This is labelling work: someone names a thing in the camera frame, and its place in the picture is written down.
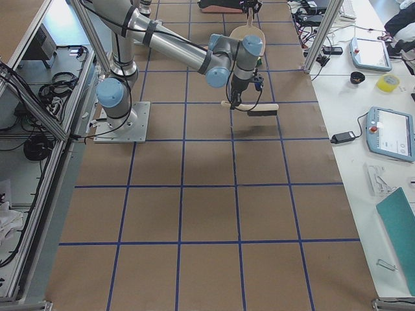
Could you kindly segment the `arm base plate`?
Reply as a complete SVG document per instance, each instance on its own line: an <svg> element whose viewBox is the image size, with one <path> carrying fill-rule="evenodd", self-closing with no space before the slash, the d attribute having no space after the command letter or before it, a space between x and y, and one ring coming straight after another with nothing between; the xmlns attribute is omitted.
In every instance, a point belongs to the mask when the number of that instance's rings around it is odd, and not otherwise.
<svg viewBox="0 0 415 311"><path fill-rule="evenodd" d="M150 115L150 102L133 102L132 111L126 122L123 119L107 118L104 108L101 109L100 118L105 118L96 127L95 143L144 143L147 136L148 118Z"/></svg>

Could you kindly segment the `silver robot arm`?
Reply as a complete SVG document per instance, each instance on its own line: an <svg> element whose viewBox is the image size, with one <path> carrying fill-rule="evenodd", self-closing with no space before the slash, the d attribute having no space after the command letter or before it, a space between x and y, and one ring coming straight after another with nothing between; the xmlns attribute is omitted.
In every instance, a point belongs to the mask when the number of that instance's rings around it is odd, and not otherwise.
<svg viewBox="0 0 415 311"><path fill-rule="evenodd" d="M100 20L115 35L116 52L127 49L127 44L137 40L204 75L209 86L224 88L228 94L222 105L249 116L259 116L265 105L243 104L242 94L250 84L256 91L263 91L263 78L257 72L257 61L264 41L256 34L246 34L241 39L212 34L208 46L203 48L158 22L144 16L131 1L81 1L80 5Z"/></svg>

